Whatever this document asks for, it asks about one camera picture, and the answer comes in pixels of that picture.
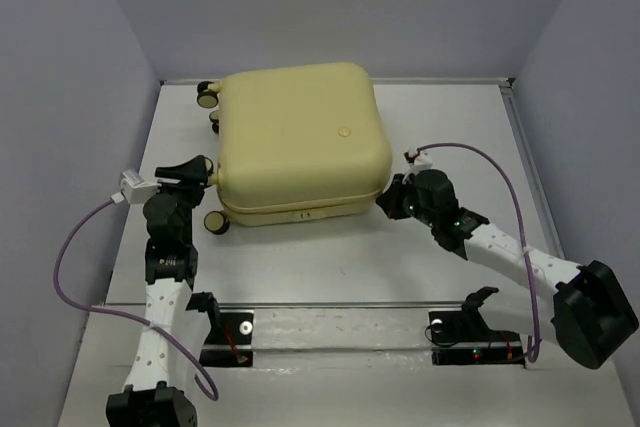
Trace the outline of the yellow hard-shell suitcase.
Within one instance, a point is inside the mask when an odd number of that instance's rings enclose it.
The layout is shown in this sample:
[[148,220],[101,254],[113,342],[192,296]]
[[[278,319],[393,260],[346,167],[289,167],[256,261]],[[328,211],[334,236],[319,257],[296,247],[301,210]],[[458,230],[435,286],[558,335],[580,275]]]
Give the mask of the yellow hard-shell suitcase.
[[196,87],[218,136],[220,208],[205,228],[359,214],[390,178],[392,149],[364,68],[335,62],[235,73]]

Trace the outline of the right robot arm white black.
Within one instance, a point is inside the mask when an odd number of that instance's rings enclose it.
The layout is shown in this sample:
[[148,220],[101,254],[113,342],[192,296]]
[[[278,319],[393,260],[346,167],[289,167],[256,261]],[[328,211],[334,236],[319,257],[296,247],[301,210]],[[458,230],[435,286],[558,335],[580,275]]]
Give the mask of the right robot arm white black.
[[514,239],[462,207],[440,170],[394,175],[376,203],[391,220],[413,218],[426,225],[443,250],[528,290],[532,308],[522,317],[507,311],[495,315],[480,304],[464,310],[460,326],[470,338],[482,339],[493,330],[527,334],[555,343],[577,364],[596,370],[639,328],[608,265],[568,261]]

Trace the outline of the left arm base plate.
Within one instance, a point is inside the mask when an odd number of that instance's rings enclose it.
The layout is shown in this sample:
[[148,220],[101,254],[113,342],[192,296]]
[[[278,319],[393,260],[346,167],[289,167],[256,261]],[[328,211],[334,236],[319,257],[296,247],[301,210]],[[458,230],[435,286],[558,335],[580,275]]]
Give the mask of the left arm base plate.
[[208,368],[251,368],[254,311],[223,309],[220,325],[212,328],[200,354],[200,363]]

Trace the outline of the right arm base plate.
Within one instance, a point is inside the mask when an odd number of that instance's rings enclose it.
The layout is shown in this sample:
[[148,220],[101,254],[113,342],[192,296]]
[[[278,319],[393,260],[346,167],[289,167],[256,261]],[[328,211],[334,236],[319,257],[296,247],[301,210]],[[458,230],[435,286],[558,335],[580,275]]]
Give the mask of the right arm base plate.
[[489,329],[484,321],[463,310],[429,313],[424,336],[435,366],[520,365],[525,349],[520,335]]

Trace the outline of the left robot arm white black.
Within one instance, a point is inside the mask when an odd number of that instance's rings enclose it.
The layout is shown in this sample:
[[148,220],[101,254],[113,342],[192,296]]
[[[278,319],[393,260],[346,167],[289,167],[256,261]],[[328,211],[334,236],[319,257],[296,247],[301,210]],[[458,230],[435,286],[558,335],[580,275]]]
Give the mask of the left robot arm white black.
[[109,396],[111,426],[195,426],[195,389],[217,400],[219,392],[200,362],[204,342],[215,339],[221,317],[215,296],[195,292],[198,252],[193,212],[203,200],[213,163],[203,155],[159,167],[152,181],[123,172],[122,200],[139,204],[148,239],[144,252],[145,310],[131,320],[142,329],[121,392]]

